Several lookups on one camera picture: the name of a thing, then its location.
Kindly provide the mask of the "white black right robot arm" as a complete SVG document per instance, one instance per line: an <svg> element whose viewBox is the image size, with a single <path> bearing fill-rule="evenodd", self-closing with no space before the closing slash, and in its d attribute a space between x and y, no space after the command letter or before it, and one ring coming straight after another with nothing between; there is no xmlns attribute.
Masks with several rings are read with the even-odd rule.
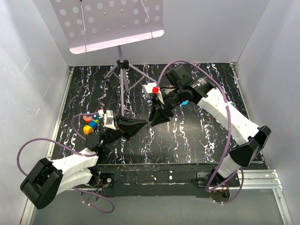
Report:
<svg viewBox="0 0 300 225"><path fill-rule="evenodd" d="M207 75L193 78L182 65L165 75L171 83L167 94L162 93L155 82L143 87L145 96L152 100L150 125L153 127L169 122L174 116L172 110L185 101L193 102L206 110L227 129L227 138L233 138L237 146L231 151L224 151L218 165L201 179L201 183L206 188L210 185L225 185L240 168L249 166L257 157L264 148L271 129L247 119L227 101L222 88Z"/></svg>

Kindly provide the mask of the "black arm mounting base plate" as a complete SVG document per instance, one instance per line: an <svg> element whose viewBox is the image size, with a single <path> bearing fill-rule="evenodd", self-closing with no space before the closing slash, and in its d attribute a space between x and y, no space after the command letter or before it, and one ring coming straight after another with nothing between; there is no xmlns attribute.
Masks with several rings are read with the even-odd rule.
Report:
<svg viewBox="0 0 300 225"><path fill-rule="evenodd" d="M209 197L199 178L210 173L215 163L200 164L102 164L99 172L103 196L196 196Z"/></svg>

